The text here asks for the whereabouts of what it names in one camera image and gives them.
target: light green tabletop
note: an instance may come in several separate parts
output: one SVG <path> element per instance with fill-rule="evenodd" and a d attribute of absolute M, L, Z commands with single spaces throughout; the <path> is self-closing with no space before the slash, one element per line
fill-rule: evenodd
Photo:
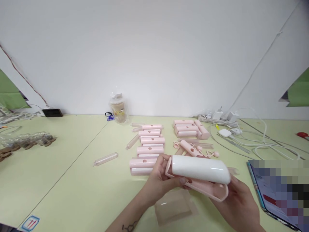
<path fill-rule="evenodd" d="M 106 123 L 94 115 L 9 123 L 22 126 L 14 135 L 48 131 L 58 138 L 48 147 L 21 148 L 0 163 L 0 223 L 19 227 Z"/>
<path fill-rule="evenodd" d="M 135 116 L 132 122 L 164 125 L 165 153 L 174 154 L 176 149 L 173 148 L 173 141 L 177 140 L 172 126 L 174 119 L 177 118 Z M 240 126 L 246 130 L 253 130 L 243 122 L 240 122 Z M 121 126 L 114 121 L 108 122 L 47 196 L 31 212 L 31 215 L 40 218 L 34 232 L 104 231 L 112 223 L 147 180 L 147 176 L 133 177 L 130 175 L 129 160 L 136 157 L 136 148 L 140 146 L 138 141 L 133 148 L 125 150 L 127 143 L 135 136 L 131 130 L 132 127 L 129 125 Z M 217 131 L 215 127 L 212 127 L 211 131 L 223 145 L 246 154 L 219 138 L 215 134 Z M 247 136 L 253 140 L 260 139 L 254 134 L 248 133 Z M 214 151 L 220 153 L 219 159 L 224 161 L 228 167 L 239 169 L 238 178 L 249 186 L 259 205 L 246 165 L 248 158 L 227 150 L 211 138 L 206 142 L 214 144 Z M 92 166 L 94 160 L 114 152 L 118 152 L 118 158 L 98 167 Z M 261 156 L 265 156 L 265 159 L 283 159 L 271 149 L 261 151 Z M 135 231 L 233 231 L 206 196 L 194 190 L 191 190 L 190 194 L 199 210 L 199 215 L 179 220 L 166 227 L 158 227 L 154 207 L 150 207 L 140 219 Z M 274 228 L 283 232 L 290 231 L 286 226 L 266 215 L 261 209 L 260 216 L 261 225 L 266 231 L 273 231 Z"/>
<path fill-rule="evenodd" d="M 255 129 L 264 133 L 264 123 L 259 119 L 242 119 L 244 122 L 248 123 Z M 309 141 L 297 136 L 298 132 L 305 132 L 309 134 L 309 121 L 300 121 L 300 120 L 270 120 L 265 119 L 267 124 L 266 135 L 270 136 L 272 139 L 291 144 L 292 146 L 298 147 L 302 150 L 309 152 Z M 294 149 L 297 151 L 301 157 L 306 160 L 309 160 L 309 154 L 303 151 L 300 151 L 296 148 L 293 148 L 289 145 L 282 144 L 288 148 Z"/>

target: red cable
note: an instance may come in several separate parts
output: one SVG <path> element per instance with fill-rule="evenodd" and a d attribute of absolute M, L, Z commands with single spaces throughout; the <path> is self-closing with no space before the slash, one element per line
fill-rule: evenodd
<path fill-rule="evenodd" d="M 30 85 L 30 87 L 34 90 L 34 92 L 36 92 L 36 93 L 43 99 L 43 101 L 45 102 L 45 104 L 48 105 L 47 102 L 45 101 L 45 99 L 42 97 L 42 95 L 40 95 L 40 94 L 33 88 L 33 86 L 27 81 L 27 79 L 17 70 L 17 68 L 15 67 L 15 65 L 14 65 L 14 63 L 13 63 L 13 61 L 12 61 L 12 59 L 9 57 L 9 55 L 6 53 L 6 51 L 3 49 L 3 47 L 1 46 L 1 44 L 0 44 L 0 48 L 1 48 L 2 51 L 6 54 L 6 56 L 9 58 L 9 60 L 11 61 L 12 65 L 13 65 L 13 67 L 14 67 L 14 69 L 19 73 L 19 75 L 21 75 L 22 78 L 24 78 L 24 80 Z"/>

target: hand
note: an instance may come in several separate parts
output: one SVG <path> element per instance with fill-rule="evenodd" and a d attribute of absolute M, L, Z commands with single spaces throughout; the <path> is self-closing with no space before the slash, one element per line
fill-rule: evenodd
<path fill-rule="evenodd" d="M 165 168 L 170 157 L 171 156 L 166 154 L 159 155 L 147 182 L 136 196 L 147 204 L 148 207 L 153 206 L 168 191 L 175 187 L 183 187 L 188 190 L 191 189 L 184 185 L 187 181 L 191 182 L 191 180 L 187 180 L 185 177 L 174 177 L 169 179 L 165 175 Z"/>
<path fill-rule="evenodd" d="M 265 231 L 260 226 L 260 213 L 249 187 L 231 175 L 229 195 L 223 202 L 211 199 L 226 222 L 237 232 Z"/>

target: pixelated screen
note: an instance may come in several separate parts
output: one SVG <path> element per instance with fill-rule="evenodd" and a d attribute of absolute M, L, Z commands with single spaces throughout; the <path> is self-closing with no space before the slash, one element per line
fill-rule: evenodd
<path fill-rule="evenodd" d="M 249 160 L 249 163 L 261 207 L 279 221 L 309 231 L 309 161 Z"/>

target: green curtain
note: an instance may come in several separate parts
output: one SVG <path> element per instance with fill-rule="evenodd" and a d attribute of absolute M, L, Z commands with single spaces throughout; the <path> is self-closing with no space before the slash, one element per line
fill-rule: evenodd
<path fill-rule="evenodd" d="M 19 109 L 27 105 L 25 99 L 19 92 L 19 89 L 0 69 L 0 103 L 7 109 Z"/>
<path fill-rule="evenodd" d="M 288 107 L 309 106 L 309 68 L 291 85 L 287 95 Z"/>

